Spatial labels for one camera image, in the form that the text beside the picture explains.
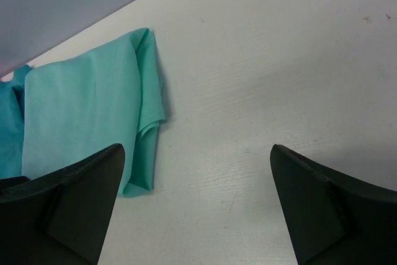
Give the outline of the mint green t-shirt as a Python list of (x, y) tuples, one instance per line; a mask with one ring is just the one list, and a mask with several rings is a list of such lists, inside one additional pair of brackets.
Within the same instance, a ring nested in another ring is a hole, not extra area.
[(155, 38), (147, 28), (30, 71), (22, 174), (35, 179), (119, 143), (125, 162), (118, 194), (150, 193), (165, 119), (162, 87)]

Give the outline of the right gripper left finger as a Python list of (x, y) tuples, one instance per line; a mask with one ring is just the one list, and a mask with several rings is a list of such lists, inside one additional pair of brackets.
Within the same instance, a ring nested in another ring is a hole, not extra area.
[(113, 144), (33, 180), (1, 180), (1, 264), (97, 264), (124, 162)]

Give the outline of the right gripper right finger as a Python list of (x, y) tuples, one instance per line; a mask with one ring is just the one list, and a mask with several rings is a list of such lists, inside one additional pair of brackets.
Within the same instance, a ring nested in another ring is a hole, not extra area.
[(270, 167), (298, 264), (396, 264), (396, 192), (274, 145)]

